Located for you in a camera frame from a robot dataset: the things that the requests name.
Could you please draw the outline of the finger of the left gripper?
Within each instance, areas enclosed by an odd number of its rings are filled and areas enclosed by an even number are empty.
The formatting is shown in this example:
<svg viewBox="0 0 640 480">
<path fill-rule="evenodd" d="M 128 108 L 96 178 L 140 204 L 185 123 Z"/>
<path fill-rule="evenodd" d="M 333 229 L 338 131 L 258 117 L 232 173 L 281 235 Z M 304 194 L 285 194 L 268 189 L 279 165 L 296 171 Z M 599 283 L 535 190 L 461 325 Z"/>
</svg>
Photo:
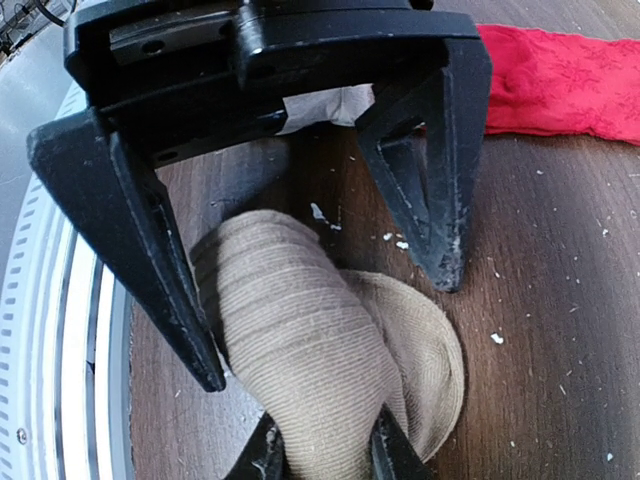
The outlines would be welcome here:
<svg viewBox="0 0 640 480">
<path fill-rule="evenodd" d="M 390 80 L 356 122 L 369 172 L 413 262 L 439 291 L 463 282 L 473 189 L 492 64 L 481 39 L 446 39 L 431 59 Z"/>
<path fill-rule="evenodd" d="M 207 392 L 226 386 L 165 185 L 94 108 L 32 130 L 29 164 Z"/>
</svg>

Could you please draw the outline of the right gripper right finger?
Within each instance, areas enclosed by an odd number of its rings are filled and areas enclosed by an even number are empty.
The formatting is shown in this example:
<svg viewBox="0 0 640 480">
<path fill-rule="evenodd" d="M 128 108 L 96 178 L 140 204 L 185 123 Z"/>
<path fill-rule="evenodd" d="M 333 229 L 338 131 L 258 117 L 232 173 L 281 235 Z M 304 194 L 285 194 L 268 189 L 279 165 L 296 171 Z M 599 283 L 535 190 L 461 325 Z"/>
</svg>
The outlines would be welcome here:
<svg viewBox="0 0 640 480">
<path fill-rule="evenodd" d="M 374 424 L 370 450 L 375 480 L 431 480 L 433 474 L 420 460 L 389 407 L 384 404 Z"/>
</svg>

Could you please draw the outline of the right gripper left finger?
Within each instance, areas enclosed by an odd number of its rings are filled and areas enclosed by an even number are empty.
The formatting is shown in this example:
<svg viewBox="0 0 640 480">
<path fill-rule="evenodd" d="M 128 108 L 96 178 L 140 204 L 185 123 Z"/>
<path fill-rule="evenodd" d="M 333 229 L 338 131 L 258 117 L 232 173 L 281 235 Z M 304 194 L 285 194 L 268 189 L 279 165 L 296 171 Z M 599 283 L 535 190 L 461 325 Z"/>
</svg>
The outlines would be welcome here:
<svg viewBox="0 0 640 480">
<path fill-rule="evenodd" d="M 225 480 L 286 478 L 284 440 L 276 422 L 264 413 Z"/>
</svg>

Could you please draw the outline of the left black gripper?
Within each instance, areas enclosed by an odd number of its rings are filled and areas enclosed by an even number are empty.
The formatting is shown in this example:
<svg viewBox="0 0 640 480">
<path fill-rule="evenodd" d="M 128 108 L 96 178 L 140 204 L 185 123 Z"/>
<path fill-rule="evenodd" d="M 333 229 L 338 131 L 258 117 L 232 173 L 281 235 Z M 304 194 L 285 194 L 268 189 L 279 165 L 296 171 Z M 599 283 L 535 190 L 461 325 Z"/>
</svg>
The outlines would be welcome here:
<svg viewBox="0 0 640 480">
<path fill-rule="evenodd" d="M 288 97 L 482 57 L 470 16 L 409 1 L 103 1 L 64 28 L 89 106 L 154 168 L 274 135 Z"/>
</svg>

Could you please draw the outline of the red and beige sock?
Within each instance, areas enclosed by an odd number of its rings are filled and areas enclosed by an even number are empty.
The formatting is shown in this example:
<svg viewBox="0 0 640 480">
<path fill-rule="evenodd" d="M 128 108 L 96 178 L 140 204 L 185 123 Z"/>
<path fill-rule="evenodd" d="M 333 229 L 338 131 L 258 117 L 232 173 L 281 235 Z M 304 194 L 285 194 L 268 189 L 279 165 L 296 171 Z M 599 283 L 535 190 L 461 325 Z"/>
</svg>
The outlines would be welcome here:
<svg viewBox="0 0 640 480">
<path fill-rule="evenodd" d="M 493 63 L 486 131 L 639 143 L 639 43 L 481 25 Z"/>
</svg>

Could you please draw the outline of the tan brown sock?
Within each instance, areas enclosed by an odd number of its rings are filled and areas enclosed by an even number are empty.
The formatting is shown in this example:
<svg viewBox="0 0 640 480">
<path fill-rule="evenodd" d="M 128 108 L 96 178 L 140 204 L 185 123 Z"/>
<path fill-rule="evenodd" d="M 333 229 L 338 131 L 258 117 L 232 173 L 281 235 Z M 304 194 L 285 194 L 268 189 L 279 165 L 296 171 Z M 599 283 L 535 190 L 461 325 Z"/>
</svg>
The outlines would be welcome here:
<svg viewBox="0 0 640 480">
<path fill-rule="evenodd" d="M 447 440 L 464 360 L 451 322 L 424 294 L 336 268 L 313 230 L 273 210 L 224 221 L 191 260 L 226 361 L 279 427 L 294 478 L 370 478 L 383 407 L 422 461 Z"/>
</svg>

